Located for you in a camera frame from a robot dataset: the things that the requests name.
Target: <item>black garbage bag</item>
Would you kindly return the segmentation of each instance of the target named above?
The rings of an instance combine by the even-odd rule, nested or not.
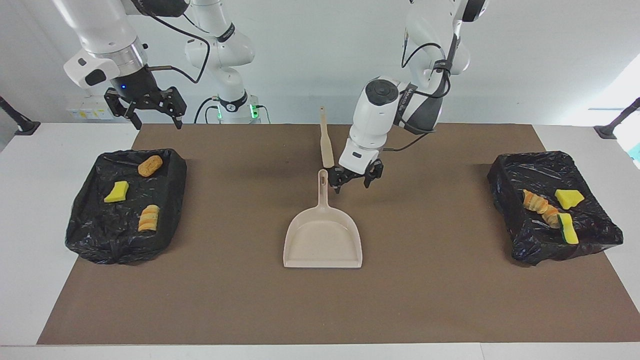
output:
[[[571,156],[564,152],[500,155],[487,178],[495,207],[504,216],[513,241],[511,256],[518,261],[537,265],[546,259],[566,260],[622,244],[622,231],[611,222]],[[567,244],[560,230],[552,229],[541,215],[526,210],[522,206],[524,189],[570,213],[580,243]],[[584,200],[574,208],[562,210],[555,195],[557,189],[579,190]]]
[[[163,165],[150,177],[138,165],[159,155]],[[187,164],[173,149],[116,151],[98,156],[76,196],[65,245],[98,264],[126,264],[156,257],[180,222]],[[116,181],[127,181],[127,199],[107,204]],[[148,205],[160,208],[157,231],[138,232],[140,214]]]

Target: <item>hole in dustpan handle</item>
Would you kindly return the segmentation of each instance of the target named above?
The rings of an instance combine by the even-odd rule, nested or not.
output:
[[[318,206],[322,208],[329,207],[328,198],[329,173],[322,169],[318,172]]]

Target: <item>brown mat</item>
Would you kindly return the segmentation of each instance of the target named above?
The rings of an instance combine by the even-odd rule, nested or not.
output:
[[[330,126],[336,154],[348,126]],[[389,145],[412,137],[399,129]],[[157,259],[79,259],[39,344],[640,341],[640,315],[605,254],[511,260],[486,174],[544,151],[531,126],[440,124],[386,153],[385,174],[330,203],[362,237],[359,270],[282,266],[287,226],[316,205],[319,127],[145,125],[189,170],[182,220]]]

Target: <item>black stand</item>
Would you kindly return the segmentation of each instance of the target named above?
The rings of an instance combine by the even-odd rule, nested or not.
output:
[[[38,126],[40,126],[39,121],[31,121],[29,118],[18,112],[18,110],[14,109],[11,105],[9,105],[6,100],[4,100],[0,96],[0,108],[4,110],[16,124],[18,124],[18,130],[15,132],[16,135],[32,135]]]
[[[593,128],[596,130],[596,133],[598,133],[598,135],[600,135],[601,138],[615,140],[617,138],[616,138],[616,135],[613,135],[613,130],[616,128],[616,126],[622,124],[622,122],[626,118],[628,118],[629,115],[633,114],[634,111],[638,110],[638,108],[640,108],[640,97],[637,98],[636,101],[634,101],[634,103],[631,104],[631,106],[624,109],[620,113],[620,115],[618,115],[618,117],[616,117],[616,119],[611,122],[611,124],[606,126],[594,126]]]

